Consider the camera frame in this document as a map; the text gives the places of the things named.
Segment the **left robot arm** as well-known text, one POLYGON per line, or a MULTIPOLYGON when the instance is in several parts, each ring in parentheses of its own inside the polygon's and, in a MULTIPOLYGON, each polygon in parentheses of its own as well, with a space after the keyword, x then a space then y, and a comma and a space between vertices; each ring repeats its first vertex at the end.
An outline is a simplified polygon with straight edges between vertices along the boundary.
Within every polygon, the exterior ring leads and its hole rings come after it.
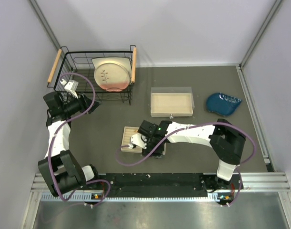
POLYGON ((65 171, 55 175, 60 193, 65 194, 80 187, 88 186, 96 189, 100 186, 101 178, 93 165, 81 167, 69 150, 69 135, 71 131, 70 118, 76 113, 88 110, 91 114, 100 102, 93 102, 84 94, 78 97, 68 95, 66 101, 62 99, 60 92, 54 91, 43 97, 47 109, 46 127, 49 131, 49 143, 54 139, 53 145, 48 146, 45 158, 38 162, 38 169, 54 197, 59 194, 55 188, 51 172, 57 172, 60 168, 65 171))

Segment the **beige ring slot tray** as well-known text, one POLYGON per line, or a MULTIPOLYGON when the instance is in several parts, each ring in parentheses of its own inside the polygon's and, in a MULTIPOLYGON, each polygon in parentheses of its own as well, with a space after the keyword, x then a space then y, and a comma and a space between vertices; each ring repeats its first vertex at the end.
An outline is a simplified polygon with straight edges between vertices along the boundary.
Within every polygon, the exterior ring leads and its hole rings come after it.
POLYGON ((122 137, 122 143, 121 143, 121 152, 127 152, 127 153, 138 153, 141 155, 142 153, 142 148, 136 147, 134 149, 129 148, 129 142, 130 142, 130 137, 136 133, 138 133, 137 127, 124 127, 124 132, 123 132, 123 137, 122 137))

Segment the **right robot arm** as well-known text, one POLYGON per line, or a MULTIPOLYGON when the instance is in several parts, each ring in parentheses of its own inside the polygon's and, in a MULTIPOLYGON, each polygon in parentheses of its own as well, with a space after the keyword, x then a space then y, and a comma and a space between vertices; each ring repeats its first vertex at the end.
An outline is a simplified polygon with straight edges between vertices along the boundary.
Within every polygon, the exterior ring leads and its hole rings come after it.
POLYGON ((132 147, 142 148, 142 155, 159 158, 166 143, 190 143, 212 148, 219 158, 215 183, 225 189, 233 182, 234 170, 241 162, 246 136, 219 119, 217 124, 194 127, 174 121, 161 121, 159 125, 143 121, 130 138, 132 147))

